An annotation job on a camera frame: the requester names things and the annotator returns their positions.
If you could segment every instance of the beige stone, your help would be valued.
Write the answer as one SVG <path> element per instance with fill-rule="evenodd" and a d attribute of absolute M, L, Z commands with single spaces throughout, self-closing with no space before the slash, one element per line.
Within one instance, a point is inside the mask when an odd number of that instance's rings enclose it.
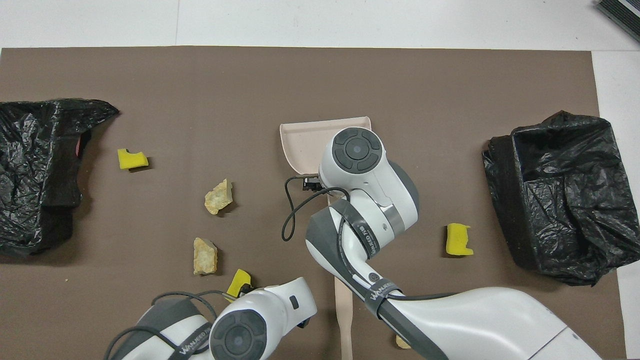
<path fill-rule="evenodd" d="M 193 274 L 213 274 L 218 269 L 218 248 L 209 240 L 193 240 Z"/>
<path fill-rule="evenodd" d="M 399 348 L 411 348 L 411 346 L 409 346 L 409 344 L 402 340 L 398 335 L 396 335 L 396 345 L 398 345 Z"/>
<path fill-rule="evenodd" d="M 213 190 L 209 191 L 207 195 L 204 196 L 204 206 L 207 210 L 213 215 L 216 215 L 220 209 L 231 204 L 233 201 L 231 196 L 232 188 L 233 185 L 231 182 L 224 179 L 220 184 L 216 185 Z"/>

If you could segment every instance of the brown surface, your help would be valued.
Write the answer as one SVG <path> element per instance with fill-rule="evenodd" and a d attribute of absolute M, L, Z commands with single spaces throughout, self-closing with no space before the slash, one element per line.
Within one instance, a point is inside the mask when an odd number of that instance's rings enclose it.
<path fill-rule="evenodd" d="M 304 276 L 319 313 L 284 338 L 273 359 L 338 359 L 333 278 L 306 250 L 308 217 L 280 240 L 289 168 L 281 122 L 367 115 L 388 156 L 420 191 L 419 222 L 372 266 L 407 294 L 509 286 L 542 301 L 601 356 L 624 357 L 615 274 L 571 288 L 517 268 L 484 180 L 492 136 L 558 110 L 598 115 L 589 53 L 398 49 L 164 47 L 3 49 L 0 101 L 84 97 L 122 111 L 89 144 L 75 235 L 28 261 L 2 258 L 3 359 L 100 358 L 164 291 L 226 289 L 235 270 L 259 285 Z M 118 169 L 116 149 L 144 151 L 153 168 Z M 228 177 L 221 216 L 202 205 Z M 294 191 L 299 202 L 308 194 Z M 470 225 L 475 255 L 444 256 L 444 226 Z M 192 274 L 193 239 L 220 249 L 220 273 Z M 221 309 L 224 301 L 215 300 Z M 355 304 L 355 359 L 419 359 Z"/>

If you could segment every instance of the black trash bag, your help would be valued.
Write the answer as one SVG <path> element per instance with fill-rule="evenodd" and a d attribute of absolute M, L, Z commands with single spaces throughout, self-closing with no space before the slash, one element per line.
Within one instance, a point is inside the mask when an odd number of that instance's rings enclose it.
<path fill-rule="evenodd" d="M 492 138 L 483 158 L 518 266 L 595 285 L 640 259 L 638 215 L 608 121 L 561 111 Z"/>
<path fill-rule="evenodd" d="M 117 113 L 100 100 L 0 102 L 0 254 L 26 257 L 71 237 L 82 145 Z"/>

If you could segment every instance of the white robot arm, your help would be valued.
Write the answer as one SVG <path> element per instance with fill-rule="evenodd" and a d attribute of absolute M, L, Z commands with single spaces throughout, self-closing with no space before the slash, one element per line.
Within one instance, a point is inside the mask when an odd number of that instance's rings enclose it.
<path fill-rule="evenodd" d="M 165 295 L 188 298 L 157 297 L 135 327 L 111 342 L 105 360 L 263 360 L 283 336 L 295 326 L 304 327 L 317 312 L 302 277 L 235 299 L 213 324 L 191 302 L 202 301 L 215 313 L 203 294 Z M 129 336 L 111 356 L 111 348 L 125 334 Z"/>
<path fill-rule="evenodd" d="M 350 127 L 327 145 L 319 169 L 340 199 L 312 216 L 307 247 L 367 308 L 426 359 L 600 360 L 562 320 L 524 292 L 481 288 L 404 296 L 366 261 L 418 217 L 415 185 L 373 132 Z"/>

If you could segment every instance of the yellow sponge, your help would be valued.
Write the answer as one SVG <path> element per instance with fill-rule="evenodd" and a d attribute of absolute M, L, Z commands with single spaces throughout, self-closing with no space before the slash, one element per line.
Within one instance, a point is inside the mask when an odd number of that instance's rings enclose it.
<path fill-rule="evenodd" d="M 149 166 L 149 160 L 142 152 L 131 154 L 127 149 L 118 149 L 118 161 L 122 170 Z"/>
<path fill-rule="evenodd" d="M 248 272 L 242 269 L 238 269 L 236 271 L 234 279 L 231 280 L 231 285 L 229 285 L 229 289 L 227 290 L 227 293 L 229 295 L 238 297 L 240 296 L 240 290 L 242 290 L 242 287 L 245 284 L 248 284 L 249 287 L 251 286 L 251 275 L 249 275 Z"/>
<path fill-rule="evenodd" d="M 470 226 L 463 224 L 449 224 L 447 225 L 447 254 L 450 255 L 473 255 L 474 251 L 467 248 L 469 242 L 469 236 L 467 229 Z"/>

